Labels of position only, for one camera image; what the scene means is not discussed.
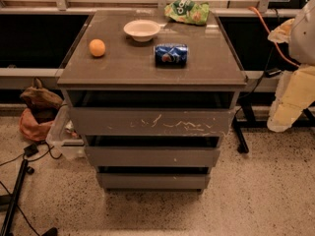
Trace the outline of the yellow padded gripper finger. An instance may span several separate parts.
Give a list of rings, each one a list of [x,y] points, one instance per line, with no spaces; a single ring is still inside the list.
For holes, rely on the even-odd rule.
[[[268,35],[268,40],[273,43],[289,43],[293,22],[294,19],[286,20],[281,25],[273,29]]]
[[[315,101],[315,67],[301,65],[296,71],[284,71],[280,77],[267,127],[283,132]]]

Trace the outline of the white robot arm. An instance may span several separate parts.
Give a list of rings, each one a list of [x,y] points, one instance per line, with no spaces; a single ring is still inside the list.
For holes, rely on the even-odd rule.
[[[288,50],[300,66],[294,72],[283,72],[278,82],[267,122],[274,132],[290,128],[315,101],[315,0],[309,0],[293,20]]]

